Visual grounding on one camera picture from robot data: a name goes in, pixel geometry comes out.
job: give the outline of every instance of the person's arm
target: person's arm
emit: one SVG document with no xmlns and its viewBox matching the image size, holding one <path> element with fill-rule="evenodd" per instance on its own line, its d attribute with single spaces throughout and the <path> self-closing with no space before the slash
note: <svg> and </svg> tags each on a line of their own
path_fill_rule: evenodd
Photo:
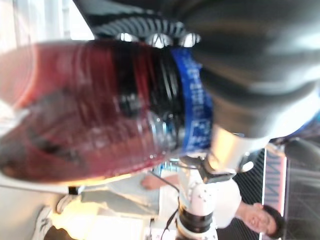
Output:
<svg viewBox="0 0 320 240">
<path fill-rule="evenodd" d="M 179 179 L 178 179 L 177 174 L 164 177 L 164 179 L 173 185 L 177 185 L 179 183 Z M 159 178 L 157 178 L 151 174 L 148 174 L 142 180 L 141 185 L 147 190 L 155 190 L 155 189 L 159 189 L 163 186 L 166 186 L 167 184 L 164 181 L 161 181 Z"/>
</svg>

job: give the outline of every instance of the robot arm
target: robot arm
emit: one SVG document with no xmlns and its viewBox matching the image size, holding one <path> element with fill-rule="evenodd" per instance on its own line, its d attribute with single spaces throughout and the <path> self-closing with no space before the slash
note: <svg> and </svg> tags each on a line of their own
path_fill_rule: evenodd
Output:
<svg viewBox="0 0 320 240">
<path fill-rule="evenodd" d="M 189 167 L 190 164 L 184 160 L 181 159 L 181 164 Z M 215 185 L 205 184 L 197 168 L 180 168 L 178 176 L 180 192 L 176 216 L 176 239 L 218 240 L 213 217 L 217 197 Z"/>
<path fill-rule="evenodd" d="M 161 11 L 201 36 L 193 54 L 214 101 L 209 172 L 240 172 L 319 109 L 319 1 L 168 0 Z"/>
</svg>

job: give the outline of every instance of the person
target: person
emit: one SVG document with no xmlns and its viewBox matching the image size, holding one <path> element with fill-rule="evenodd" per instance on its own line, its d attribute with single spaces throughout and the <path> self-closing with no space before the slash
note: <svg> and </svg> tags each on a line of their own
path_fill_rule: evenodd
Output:
<svg viewBox="0 0 320 240">
<path fill-rule="evenodd" d="M 176 172 L 163 170 L 161 176 L 173 185 L 179 182 Z M 218 191 L 213 212 L 215 228 L 226 228 L 233 218 L 238 218 L 252 231 L 264 233 L 272 239 L 283 236 L 285 220 L 277 210 L 260 203 L 250 205 L 243 202 L 239 187 L 232 179 L 217 182 L 215 185 Z M 48 232 L 58 234 L 56 230 L 61 228 L 67 230 L 71 238 L 83 239 L 90 230 L 88 227 L 71 232 L 68 225 L 75 225 L 81 216 L 94 219 L 96 214 L 153 219 L 150 227 L 163 229 L 178 207 L 178 195 L 173 187 L 153 175 L 146 172 L 136 174 L 108 183 L 103 188 L 83 192 L 80 196 L 65 196 L 57 205 L 57 213 L 48 214 L 50 208 L 44 208 L 39 214 L 39 227 L 36 228 L 32 240 L 43 240 Z M 170 229 L 175 229 L 174 226 L 173 222 Z"/>
<path fill-rule="evenodd" d="M 170 175 L 164 178 L 173 185 L 178 184 L 178 175 Z M 146 175 L 141 185 L 147 190 L 153 191 L 164 187 L 166 183 L 153 175 Z M 226 228 L 233 218 L 237 218 L 252 231 L 263 233 L 271 239 L 279 239 L 284 235 L 285 219 L 281 214 L 269 205 L 255 203 L 253 205 L 242 201 L 237 183 L 231 179 L 225 182 L 217 182 L 219 198 L 213 212 L 216 228 Z"/>
</svg>

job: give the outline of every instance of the blue bottle label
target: blue bottle label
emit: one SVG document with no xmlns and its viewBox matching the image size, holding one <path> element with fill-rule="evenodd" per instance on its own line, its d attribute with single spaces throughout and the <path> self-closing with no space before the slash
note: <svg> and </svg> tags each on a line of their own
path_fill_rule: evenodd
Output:
<svg viewBox="0 0 320 240">
<path fill-rule="evenodd" d="M 208 149 L 211 144 L 213 102 L 200 79 L 202 66 L 194 61 L 189 48 L 171 50 L 180 72 L 185 108 L 183 153 Z"/>
</svg>

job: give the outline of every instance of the black cable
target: black cable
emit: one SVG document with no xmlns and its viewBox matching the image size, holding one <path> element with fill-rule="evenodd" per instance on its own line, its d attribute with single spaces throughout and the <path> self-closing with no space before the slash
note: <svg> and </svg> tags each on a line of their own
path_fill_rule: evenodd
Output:
<svg viewBox="0 0 320 240">
<path fill-rule="evenodd" d="M 163 230 L 163 232 L 162 232 L 162 235 L 161 235 L 160 240 L 162 240 L 162 238 L 163 238 L 166 230 L 169 231 L 169 226 L 170 226 L 172 220 L 175 218 L 175 215 L 177 214 L 178 209 L 179 209 L 179 208 L 177 208 L 177 209 L 175 210 L 175 212 L 170 216 L 170 218 L 169 218 L 168 221 L 166 222 L 166 225 L 165 225 L 165 228 L 164 228 L 164 230 Z"/>
<path fill-rule="evenodd" d="M 162 178 L 161 176 L 155 174 L 153 171 L 149 171 L 149 173 L 151 173 L 153 176 L 155 176 L 156 178 L 160 179 L 160 180 L 163 181 L 164 183 L 168 184 L 169 186 L 173 187 L 175 190 L 177 190 L 178 193 L 180 193 L 179 188 L 177 188 L 177 187 L 176 187 L 175 185 L 173 185 L 171 182 L 169 182 L 169 181 L 165 180 L 164 178 Z M 162 238 L 163 238 L 166 230 L 169 231 L 169 226 L 170 226 L 172 220 L 175 218 L 175 215 L 177 214 L 178 209 L 179 209 L 179 208 L 177 208 L 177 209 L 175 210 L 175 212 L 170 216 L 170 218 L 169 218 L 168 221 L 166 222 L 166 225 L 165 225 L 165 228 L 164 228 L 164 230 L 163 230 L 163 232 L 162 232 L 162 235 L 161 235 L 160 240 L 162 240 Z"/>
<path fill-rule="evenodd" d="M 179 193 L 180 190 L 179 188 L 177 188 L 175 185 L 173 185 L 171 182 L 165 180 L 164 178 L 162 178 L 161 176 L 155 174 L 153 171 L 149 171 L 149 173 L 151 173 L 153 176 L 155 176 L 156 178 L 160 179 L 162 182 L 168 184 L 169 186 L 173 187 L 175 190 L 177 190 L 177 192 Z"/>
</svg>

